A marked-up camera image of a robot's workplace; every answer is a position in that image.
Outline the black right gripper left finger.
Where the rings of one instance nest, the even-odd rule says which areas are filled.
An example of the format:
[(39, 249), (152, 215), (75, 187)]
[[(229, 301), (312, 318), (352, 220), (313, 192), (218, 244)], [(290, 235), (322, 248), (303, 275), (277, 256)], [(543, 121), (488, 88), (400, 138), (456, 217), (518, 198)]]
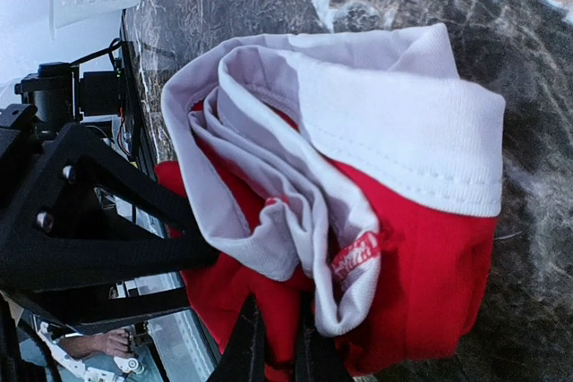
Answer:
[(265, 380), (266, 331), (254, 295), (241, 308), (227, 347), (210, 382), (263, 382)]

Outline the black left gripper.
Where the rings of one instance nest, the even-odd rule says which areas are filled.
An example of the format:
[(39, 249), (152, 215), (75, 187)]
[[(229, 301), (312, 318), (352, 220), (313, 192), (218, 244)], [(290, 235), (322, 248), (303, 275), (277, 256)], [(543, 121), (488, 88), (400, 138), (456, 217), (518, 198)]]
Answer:
[[(207, 244), (187, 199), (132, 166), (87, 127), (38, 138), (37, 107), (1, 110), (1, 287), (45, 292), (207, 267)], [(182, 233), (156, 236), (105, 211), (97, 189)]]

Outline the person's hand behind glass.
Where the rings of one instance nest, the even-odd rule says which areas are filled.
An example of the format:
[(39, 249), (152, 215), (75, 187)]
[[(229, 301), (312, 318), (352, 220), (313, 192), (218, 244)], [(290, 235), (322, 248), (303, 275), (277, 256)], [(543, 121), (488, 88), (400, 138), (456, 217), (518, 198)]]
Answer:
[(118, 328), (98, 335), (77, 335), (61, 337), (58, 345), (77, 360), (97, 354), (129, 359), (133, 357), (130, 335)]

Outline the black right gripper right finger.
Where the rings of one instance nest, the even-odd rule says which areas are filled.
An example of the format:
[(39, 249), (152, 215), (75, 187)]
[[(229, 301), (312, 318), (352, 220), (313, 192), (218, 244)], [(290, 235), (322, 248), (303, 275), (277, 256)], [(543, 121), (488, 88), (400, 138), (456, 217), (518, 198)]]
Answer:
[(353, 382), (338, 355), (334, 340), (321, 335), (312, 310), (312, 296), (301, 301), (295, 353), (296, 382)]

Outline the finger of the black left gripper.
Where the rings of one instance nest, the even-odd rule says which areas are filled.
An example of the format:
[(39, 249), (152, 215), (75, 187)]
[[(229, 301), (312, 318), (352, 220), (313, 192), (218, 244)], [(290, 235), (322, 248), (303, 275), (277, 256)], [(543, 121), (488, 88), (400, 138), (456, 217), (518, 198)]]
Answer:
[(108, 285), (34, 293), (10, 291), (8, 297), (45, 321), (85, 335), (130, 326), (188, 310), (183, 288), (133, 297), (109, 297)]

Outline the red boxer briefs white trim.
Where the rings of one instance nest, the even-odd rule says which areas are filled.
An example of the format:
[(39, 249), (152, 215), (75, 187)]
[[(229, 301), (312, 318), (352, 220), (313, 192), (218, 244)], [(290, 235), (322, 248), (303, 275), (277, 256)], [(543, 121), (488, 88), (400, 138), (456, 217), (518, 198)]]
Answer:
[(268, 381), (294, 379), (304, 309), (353, 376), (454, 353), (490, 271), (505, 101), (459, 76), (444, 24), (232, 38), (161, 109), (159, 182), (219, 253), (183, 278), (221, 351), (253, 296)]

